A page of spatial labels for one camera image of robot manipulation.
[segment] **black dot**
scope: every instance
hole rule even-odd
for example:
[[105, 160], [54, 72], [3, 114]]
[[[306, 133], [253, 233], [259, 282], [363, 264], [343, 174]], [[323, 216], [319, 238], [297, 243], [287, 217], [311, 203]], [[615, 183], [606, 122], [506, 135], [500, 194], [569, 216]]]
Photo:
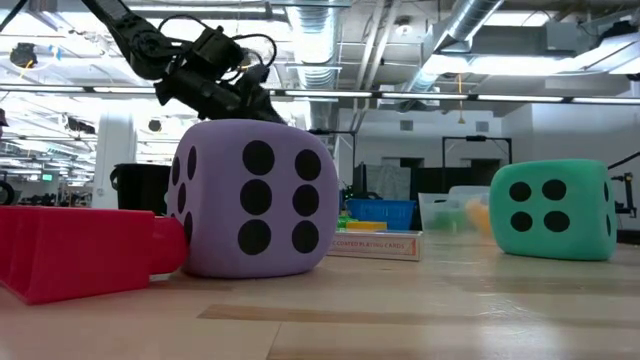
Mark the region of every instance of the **black dot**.
[[178, 181], [180, 181], [180, 159], [177, 156], [173, 158], [173, 165], [171, 165], [171, 180], [173, 186], [178, 185]]
[[542, 185], [542, 194], [549, 200], [562, 200], [567, 194], [567, 185], [560, 180], [549, 180]]
[[258, 255], [265, 251], [271, 242], [271, 229], [262, 220], [249, 220], [238, 232], [238, 245], [247, 255]]
[[264, 141], [254, 140], [244, 147], [242, 161], [250, 173], [262, 176], [273, 168], [275, 155], [269, 144]]
[[196, 153], [196, 147], [192, 146], [189, 150], [189, 159], [187, 160], [187, 176], [189, 180], [193, 179], [193, 175], [196, 173], [196, 163], [198, 162], [198, 154]]
[[249, 180], [240, 190], [240, 204], [251, 215], [262, 215], [271, 207], [271, 188], [262, 180]]
[[293, 241], [293, 247], [299, 253], [308, 254], [316, 249], [318, 241], [320, 241], [318, 228], [311, 221], [301, 221], [293, 228], [291, 240]]
[[318, 155], [311, 150], [302, 150], [296, 156], [296, 172], [302, 180], [313, 181], [320, 176], [322, 163]]
[[178, 212], [182, 214], [184, 210], [184, 206], [187, 204], [187, 187], [184, 183], [180, 185], [180, 190], [178, 191]]
[[562, 211], [551, 211], [544, 216], [544, 226], [553, 232], [563, 232], [569, 228], [571, 221]]
[[529, 200], [531, 196], [531, 187], [527, 183], [519, 181], [509, 188], [509, 196], [513, 201], [523, 202]]
[[311, 185], [302, 185], [293, 194], [293, 208], [300, 216], [311, 216], [318, 211], [320, 196]]
[[511, 216], [511, 226], [519, 232], [529, 231], [533, 226], [533, 219], [526, 212], [519, 211]]
[[184, 218], [184, 236], [187, 238], [187, 244], [191, 244], [191, 235], [193, 234], [193, 218], [191, 217], [191, 213], [188, 212], [187, 216]]

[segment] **ceiling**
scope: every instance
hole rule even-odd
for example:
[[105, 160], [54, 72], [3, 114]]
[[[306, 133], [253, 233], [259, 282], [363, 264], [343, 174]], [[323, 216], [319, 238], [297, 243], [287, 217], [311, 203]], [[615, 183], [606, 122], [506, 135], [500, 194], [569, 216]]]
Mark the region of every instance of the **ceiling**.
[[[33, 8], [51, 6], [44, 0], [32, 1]], [[239, 9], [246, 4], [224, 1], [125, 1], [128, 5], [148, 16], [149, 21], [158, 25], [163, 17], [176, 12], [187, 12], [203, 18], [210, 26], [221, 25], [227, 35], [264, 33], [278, 44], [278, 56], [265, 84], [267, 88], [300, 87], [296, 62], [295, 36], [291, 27], [281, 21], [233, 20], [242, 17]], [[253, 2], [260, 9], [263, 3]], [[350, 8], [340, 13], [342, 27], [339, 31], [338, 59], [335, 64], [340, 69], [337, 81], [338, 89], [353, 90], [365, 51], [366, 30], [371, 22], [376, 1], [355, 0]], [[451, 11], [452, 0], [441, 1], [403, 1], [398, 7], [395, 19], [405, 18], [411, 31], [400, 33], [392, 27], [382, 54], [383, 65], [379, 66], [372, 86], [401, 86], [409, 81], [422, 65], [422, 44], [429, 26], [445, 19]], [[12, 4], [2, 2], [0, 18], [4, 18]], [[121, 56], [105, 27], [89, 13], [78, 0], [58, 0], [57, 11], [23, 11], [0, 34], [0, 83], [4, 84], [64, 84], [86, 86], [151, 86], [152, 84], [137, 77]], [[210, 19], [203, 6], [224, 6], [225, 20]], [[485, 26], [541, 27], [549, 21], [575, 23], [608, 16], [619, 11], [638, 6], [637, 0], [591, 0], [591, 1], [537, 1], [506, 0]], [[276, 15], [284, 14], [282, 8], [273, 7]], [[191, 20], [172, 20], [167, 23], [163, 33], [168, 36], [195, 40], [202, 31], [201, 25]], [[38, 64], [32, 70], [23, 70], [9, 61], [9, 54], [18, 42], [36, 45]], [[242, 46], [256, 49], [263, 56], [269, 56], [269, 44], [263, 40], [242, 40]], [[435, 87], [441, 92], [491, 93], [491, 94], [581, 94], [581, 95], [617, 95], [628, 89], [624, 76], [598, 74], [580, 77], [545, 76], [500, 76], [481, 74], [461, 74], [440, 76]], [[5, 135], [29, 137], [54, 137], [55, 140], [42, 141], [4, 141], [0, 143], [0, 169], [24, 169], [49, 166], [47, 158], [55, 158], [49, 163], [60, 163], [73, 171], [76, 166], [82, 171], [90, 168], [95, 159], [95, 136], [84, 136], [86, 142], [63, 141], [64, 137], [73, 138], [78, 134], [65, 129], [64, 119], [74, 119], [92, 125], [99, 131], [98, 121], [101, 110], [106, 106], [126, 106], [136, 109], [135, 118], [140, 131], [141, 145], [138, 146], [139, 161], [158, 163], [170, 162], [177, 141], [186, 129], [196, 123], [196, 113], [187, 106], [172, 100], [166, 106], [160, 106], [153, 97], [140, 99], [109, 99], [96, 96], [64, 96], [29, 93], [0, 92], [0, 107], [5, 109], [10, 127]], [[352, 103], [340, 101], [339, 125], [348, 127], [352, 120]], [[470, 123], [464, 129], [458, 124], [460, 104], [441, 103], [436, 112], [416, 112], [398, 115], [395, 111], [371, 109], [360, 128], [363, 136], [419, 137], [425, 134], [459, 134], [473, 132], [475, 124]], [[487, 121], [499, 120], [513, 107], [498, 104], [478, 104], [464, 111], [473, 112]], [[304, 127], [308, 121], [308, 103], [301, 101], [275, 102], [276, 110], [294, 126]], [[428, 119], [418, 124], [411, 134], [402, 133], [398, 128], [399, 120]], [[149, 130], [150, 120], [160, 120], [162, 131]]]

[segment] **ceiling duct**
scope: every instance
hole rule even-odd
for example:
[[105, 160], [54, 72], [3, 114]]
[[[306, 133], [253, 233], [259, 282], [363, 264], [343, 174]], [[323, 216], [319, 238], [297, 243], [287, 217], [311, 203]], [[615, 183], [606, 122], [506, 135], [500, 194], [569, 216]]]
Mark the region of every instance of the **ceiling duct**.
[[[334, 89], [336, 69], [328, 65], [334, 60], [337, 46], [338, 9], [333, 7], [288, 7], [293, 28], [296, 62], [300, 86], [307, 90]], [[311, 101], [311, 128], [335, 130], [338, 126], [338, 104]]]
[[[468, 52], [473, 36], [502, 5], [504, 0], [458, 0], [451, 16], [431, 26], [425, 41], [425, 62], [402, 89], [405, 92], [427, 92], [438, 79], [438, 70], [431, 67], [429, 58], [437, 50], [448, 48], [451, 52]], [[398, 109], [408, 111], [415, 102], [402, 102]]]

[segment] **wooden table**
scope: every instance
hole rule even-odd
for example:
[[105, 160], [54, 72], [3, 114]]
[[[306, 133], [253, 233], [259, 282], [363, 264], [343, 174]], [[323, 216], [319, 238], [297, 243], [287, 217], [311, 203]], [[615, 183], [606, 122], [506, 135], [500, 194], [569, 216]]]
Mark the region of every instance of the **wooden table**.
[[0, 359], [640, 359], [639, 249], [586, 263], [424, 241], [420, 263], [328, 257], [44, 306], [0, 289]]

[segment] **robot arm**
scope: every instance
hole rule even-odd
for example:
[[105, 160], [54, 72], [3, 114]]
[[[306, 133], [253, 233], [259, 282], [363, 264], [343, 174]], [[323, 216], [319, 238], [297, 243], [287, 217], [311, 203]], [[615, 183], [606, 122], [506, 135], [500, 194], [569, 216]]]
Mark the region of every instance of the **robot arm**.
[[269, 75], [262, 61], [250, 67], [235, 84], [222, 80], [237, 70], [245, 51], [223, 34], [206, 27], [191, 43], [171, 39], [121, 0], [82, 0], [106, 25], [129, 66], [143, 79], [157, 81], [160, 104], [176, 98], [205, 119], [255, 119], [284, 124], [260, 84]]

